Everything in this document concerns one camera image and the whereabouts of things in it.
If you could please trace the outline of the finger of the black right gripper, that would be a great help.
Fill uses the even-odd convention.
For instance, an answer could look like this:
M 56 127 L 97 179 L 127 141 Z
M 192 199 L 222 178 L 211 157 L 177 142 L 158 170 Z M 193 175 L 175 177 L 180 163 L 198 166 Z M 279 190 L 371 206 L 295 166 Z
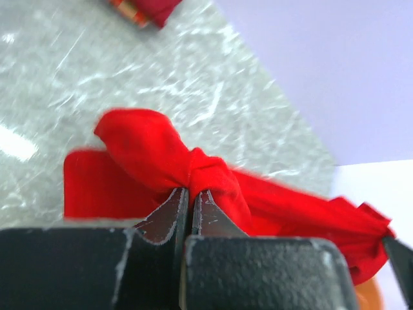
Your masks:
M 407 309 L 412 309 L 412 249 L 393 237 L 382 239 Z

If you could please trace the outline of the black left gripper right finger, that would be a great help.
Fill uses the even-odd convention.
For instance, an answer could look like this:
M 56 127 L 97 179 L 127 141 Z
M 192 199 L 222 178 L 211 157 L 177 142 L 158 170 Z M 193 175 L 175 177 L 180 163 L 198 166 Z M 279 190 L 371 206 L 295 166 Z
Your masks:
M 347 263 L 319 238 L 251 237 L 210 191 L 194 204 L 182 309 L 357 309 Z

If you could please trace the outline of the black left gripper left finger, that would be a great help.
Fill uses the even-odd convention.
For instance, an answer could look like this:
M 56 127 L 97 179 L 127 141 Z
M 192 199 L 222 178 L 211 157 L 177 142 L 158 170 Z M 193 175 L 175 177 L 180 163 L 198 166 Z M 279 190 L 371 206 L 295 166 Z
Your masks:
M 1 231 L 2 309 L 177 309 L 188 192 L 135 227 Z

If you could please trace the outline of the bright red t-shirt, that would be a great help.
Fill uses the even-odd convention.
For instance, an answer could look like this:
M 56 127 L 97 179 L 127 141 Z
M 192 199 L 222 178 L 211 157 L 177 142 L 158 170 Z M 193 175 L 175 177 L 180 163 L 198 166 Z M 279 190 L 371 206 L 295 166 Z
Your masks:
M 367 204 L 328 200 L 229 167 L 188 149 L 170 120 L 148 109 L 104 113 L 95 135 L 105 149 L 69 153 L 63 165 L 66 218 L 144 218 L 176 188 L 194 203 L 210 191 L 215 203 L 251 236 L 325 238 L 344 255 L 356 285 L 387 262 L 389 220 Z

